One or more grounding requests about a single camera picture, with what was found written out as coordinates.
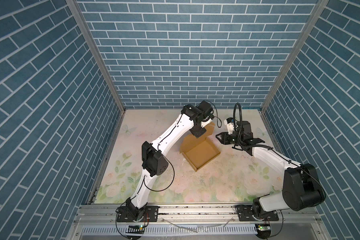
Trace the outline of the brown cardboard box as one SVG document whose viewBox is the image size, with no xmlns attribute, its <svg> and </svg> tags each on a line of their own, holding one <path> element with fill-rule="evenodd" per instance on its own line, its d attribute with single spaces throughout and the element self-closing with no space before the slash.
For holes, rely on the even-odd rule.
<svg viewBox="0 0 360 240">
<path fill-rule="evenodd" d="M 210 123 L 205 126 L 205 129 L 206 132 L 199 138 L 196 138 L 192 134 L 185 136 L 180 147 L 180 153 L 195 172 L 199 171 L 221 154 L 221 151 L 209 138 L 214 132 L 215 124 Z"/>
</svg>

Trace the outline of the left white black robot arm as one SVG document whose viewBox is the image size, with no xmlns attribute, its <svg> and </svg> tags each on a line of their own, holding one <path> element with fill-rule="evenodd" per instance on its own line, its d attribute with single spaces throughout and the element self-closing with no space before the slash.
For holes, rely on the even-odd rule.
<svg viewBox="0 0 360 240">
<path fill-rule="evenodd" d="M 146 206 L 150 192 L 159 192 L 153 189 L 157 177 L 173 165 L 167 159 L 169 150 L 187 132 L 197 138 L 202 136 L 205 126 L 213 119 L 214 110 L 208 102 L 202 101 L 196 106 L 188 104 L 163 134 L 151 143 L 142 144 L 142 175 L 136 191 L 126 201 L 128 208 L 140 211 Z"/>
</svg>

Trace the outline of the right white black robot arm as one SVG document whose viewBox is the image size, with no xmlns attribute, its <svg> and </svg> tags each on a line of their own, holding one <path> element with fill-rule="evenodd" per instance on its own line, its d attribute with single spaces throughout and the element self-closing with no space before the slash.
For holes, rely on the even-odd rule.
<svg viewBox="0 0 360 240">
<path fill-rule="evenodd" d="M 252 135 L 223 132 L 217 134 L 216 138 L 221 144 L 232 145 L 235 150 L 247 152 L 281 174 L 282 191 L 256 198 L 253 201 L 254 212 L 267 213 L 286 209 L 300 211 L 325 201 L 327 195 L 313 165 L 293 161 Z"/>
</svg>

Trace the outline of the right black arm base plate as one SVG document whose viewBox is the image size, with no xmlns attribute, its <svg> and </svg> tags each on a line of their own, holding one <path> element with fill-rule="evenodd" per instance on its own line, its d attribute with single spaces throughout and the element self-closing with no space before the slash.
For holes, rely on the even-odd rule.
<svg viewBox="0 0 360 240">
<path fill-rule="evenodd" d="M 276 211 L 265 212 L 259 205 L 235 205 L 234 210 L 238 215 L 240 222 L 251 222 L 251 221 L 278 221 L 279 216 Z"/>
</svg>

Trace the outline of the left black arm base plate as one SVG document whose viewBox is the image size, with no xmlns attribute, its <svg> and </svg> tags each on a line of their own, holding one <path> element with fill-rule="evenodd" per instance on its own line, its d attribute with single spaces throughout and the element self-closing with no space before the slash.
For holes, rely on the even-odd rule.
<svg viewBox="0 0 360 240">
<path fill-rule="evenodd" d="M 132 208 L 121 206 L 117 211 L 117 222 L 157 222 L 159 206 L 144 206 L 142 209 L 133 210 Z"/>
</svg>

